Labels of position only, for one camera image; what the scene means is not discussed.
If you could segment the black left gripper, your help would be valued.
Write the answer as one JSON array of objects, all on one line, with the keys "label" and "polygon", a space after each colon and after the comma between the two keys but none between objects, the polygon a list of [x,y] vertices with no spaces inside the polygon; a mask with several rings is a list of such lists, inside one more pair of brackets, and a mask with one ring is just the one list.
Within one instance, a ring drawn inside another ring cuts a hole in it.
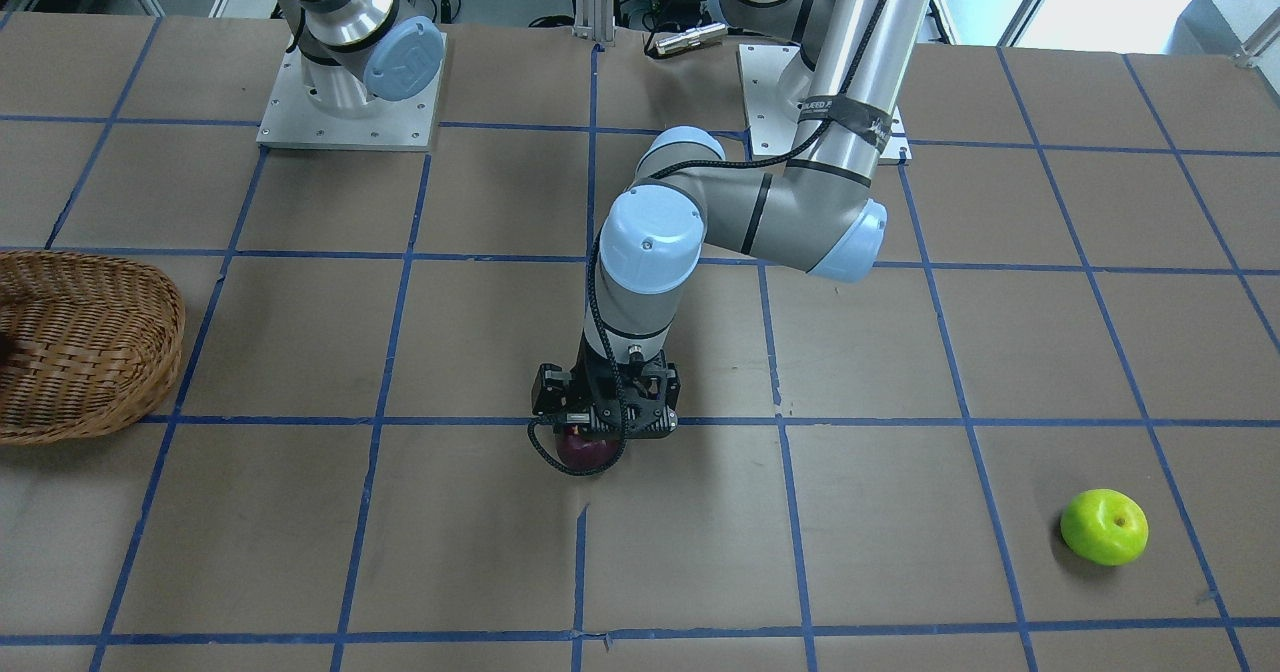
[{"label": "black left gripper", "polygon": [[662,439],[678,426],[681,381],[663,349],[644,364],[608,358],[580,340],[571,370],[544,364],[535,372],[532,416],[557,429],[576,428],[591,440]]}]

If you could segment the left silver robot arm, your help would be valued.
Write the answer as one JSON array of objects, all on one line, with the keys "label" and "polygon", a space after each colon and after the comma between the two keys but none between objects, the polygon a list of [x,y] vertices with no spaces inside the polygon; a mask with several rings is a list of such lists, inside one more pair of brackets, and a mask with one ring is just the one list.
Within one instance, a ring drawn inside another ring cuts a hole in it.
[{"label": "left silver robot arm", "polygon": [[704,244],[838,283],[870,271],[886,207],[870,195],[929,0],[708,0],[732,28],[795,44],[780,154],[727,160],[707,131],[663,131],[593,244],[579,356],[543,365],[532,417],[585,440],[664,438],[678,375],[666,339]]}]

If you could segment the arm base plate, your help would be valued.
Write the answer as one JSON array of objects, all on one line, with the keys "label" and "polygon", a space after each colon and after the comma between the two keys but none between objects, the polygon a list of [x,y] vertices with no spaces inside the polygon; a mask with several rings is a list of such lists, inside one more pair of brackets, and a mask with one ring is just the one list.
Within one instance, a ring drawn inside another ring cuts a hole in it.
[{"label": "arm base plate", "polygon": [[425,90],[406,101],[367,92],[330,60],[310,35],[285,52],[262,113],[257,143],[293,151],[428,152],[436,125],[444,63]]},{"label": "arm base plate", "polygon": [[[800,51],[797,46],[739,46],[739,70],[754,160],[785,154],[797,142],[799,106],[809,97],[812,87],[812,70],[800,60]],[[864,174],[877,165],[909,161],[911,152],[900,113],[895,110],[890,115],[890,138],[881,151],[873,143],[841,136],[835,151],[810,151],[803,157]]]}]

